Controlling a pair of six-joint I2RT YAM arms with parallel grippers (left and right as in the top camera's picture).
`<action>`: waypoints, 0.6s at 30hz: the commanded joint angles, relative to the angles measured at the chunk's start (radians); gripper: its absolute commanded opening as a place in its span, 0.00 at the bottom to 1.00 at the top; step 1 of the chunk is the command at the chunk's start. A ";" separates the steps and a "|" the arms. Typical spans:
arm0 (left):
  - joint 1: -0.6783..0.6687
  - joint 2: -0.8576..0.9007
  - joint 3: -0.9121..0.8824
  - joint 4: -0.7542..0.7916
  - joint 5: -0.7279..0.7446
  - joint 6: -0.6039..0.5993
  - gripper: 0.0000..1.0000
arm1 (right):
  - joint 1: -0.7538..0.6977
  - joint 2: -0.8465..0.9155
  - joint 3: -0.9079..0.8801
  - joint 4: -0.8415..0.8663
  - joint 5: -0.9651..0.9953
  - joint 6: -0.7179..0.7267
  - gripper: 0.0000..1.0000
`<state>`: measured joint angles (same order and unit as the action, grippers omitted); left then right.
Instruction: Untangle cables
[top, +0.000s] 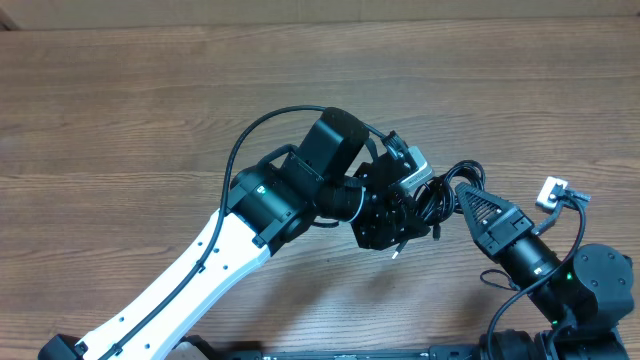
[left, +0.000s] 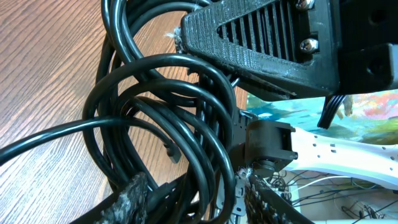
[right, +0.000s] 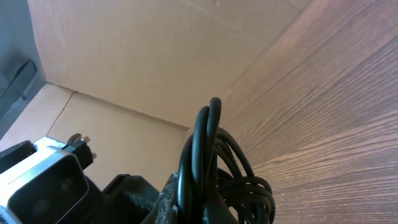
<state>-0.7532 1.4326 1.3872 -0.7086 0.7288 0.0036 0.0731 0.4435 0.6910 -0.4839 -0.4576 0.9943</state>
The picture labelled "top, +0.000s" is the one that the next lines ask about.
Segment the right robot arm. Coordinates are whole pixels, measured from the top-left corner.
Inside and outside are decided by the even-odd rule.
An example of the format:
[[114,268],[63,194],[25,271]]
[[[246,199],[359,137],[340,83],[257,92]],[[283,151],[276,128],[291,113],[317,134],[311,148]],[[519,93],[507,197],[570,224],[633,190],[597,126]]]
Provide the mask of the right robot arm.
[[[492,317],[487,332],[470,352],[473,359],[625,359],[617,330],[634,309],[633,263],[603,244],[584,244],[588,195],[567,181],[550,177],[536,204],[549,216],[540,224],[515,204],[461,183],[456,187],[471,237],[481,252],[500,265],[513,296]],[[579,214],[576,239],[560,259],[541,239],[563,209]],[[498,331],[506,310],[528,298],[551,327],[535,336]]]

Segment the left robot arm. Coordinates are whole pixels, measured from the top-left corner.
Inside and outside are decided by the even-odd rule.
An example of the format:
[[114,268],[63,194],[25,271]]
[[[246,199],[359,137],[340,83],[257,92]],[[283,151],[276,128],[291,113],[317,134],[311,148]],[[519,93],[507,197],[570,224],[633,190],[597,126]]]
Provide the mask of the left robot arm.
[[227,170],[220,207],[148,288],[81,338],[54,336],[42,359],[201,359],[187,332],[236,283],[311,227],[347,224],[360,247],[400,250],[428,233],[413,194],[434,175],[421,151],[324,107],[299,145]]

